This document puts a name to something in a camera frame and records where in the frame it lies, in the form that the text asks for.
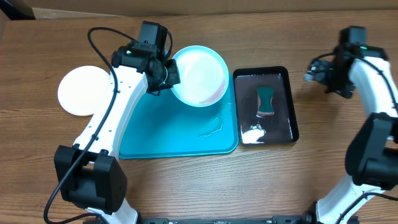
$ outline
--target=green sponge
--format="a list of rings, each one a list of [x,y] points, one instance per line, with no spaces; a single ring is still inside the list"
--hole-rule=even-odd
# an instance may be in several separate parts
[[[272,107],[272,97],[274,96],[274,89],[271,87],[259,87],[257,89],[257,115],[267,116],[275,113]]]

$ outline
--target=black tray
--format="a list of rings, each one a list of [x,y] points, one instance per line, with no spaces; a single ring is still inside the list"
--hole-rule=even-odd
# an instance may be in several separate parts
[[[239,139],[245,145],[299,139],[285,67],[241,68],[233,73]]]

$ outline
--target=teal tray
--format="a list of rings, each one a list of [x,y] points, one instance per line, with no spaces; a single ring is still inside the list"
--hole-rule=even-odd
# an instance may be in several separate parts
[[[145,94],[138,102],[122,138],[121,159],[225,154],[239,143],[233,79],[219,102],[188,106],[171,90]]]

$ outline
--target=wood grain surface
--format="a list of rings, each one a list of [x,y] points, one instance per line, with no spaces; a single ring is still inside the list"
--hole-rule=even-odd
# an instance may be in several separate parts
[[[45,203],[57,184],[55,150],[71,145],[89,121],[60,107],[58,84],[76,67],[104,68],[86,39],[88,29],[112,27],[137,37],[143,20],[171,31],[173,53],[205,45],[226,60],[230,72],[285,66],[300,130],[295,144],[239,146],[218,156],[121,160],[129,181],[126,197],[147,218],[300,215],[340,180],[346,148],[364,122],[357,93],[346,100],[302,80],[310,60],[330,52],[341,29],[365,26],[369,45],[385,48],[398,78],[398,11],[8,22],[0,44],[0,223],[43,223]],[[93,38],[108,58],[127,43],[107,32]],[[398,196],[396,190],[387,194]],[[358,215],[362,223],[395,223],[397,209],[398,203],[375,198]],[[59,195],[50,218],[83,212]]]

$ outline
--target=wooden table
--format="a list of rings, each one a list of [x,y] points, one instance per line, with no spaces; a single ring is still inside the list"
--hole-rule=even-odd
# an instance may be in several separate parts
[[[217,16],[116,17],[64,21],[12,21],[0,45],[0,222],[43,223],[57,184],[53,155],[70,146],[90,118],[68,114],[57,101],[62,77],[82,65],[104,68],[86,33],[94,26],[137,37],[142,20],[159,22],[174,37],[173,53],[205,45],[237,68],[285,66],[290,75],[300,139],[284,146],[239,146],[228,155],[121,160],[127,199],[143,217],[261,218],[300,215],[344,174],[348,144],[364,122],[358,94],[346,100],[302,80],[310,60],[330,52],[339,31],[368,28],[369,45],[385,48],[398,78],[398,11],[300,12]],[[127,40],[98,32],[108,58]],[[398,196],[393,190],[389,195]],[[362,223],[396,222],[398,203],[372,199]],[[80,210],[61,200],[50,218]]]

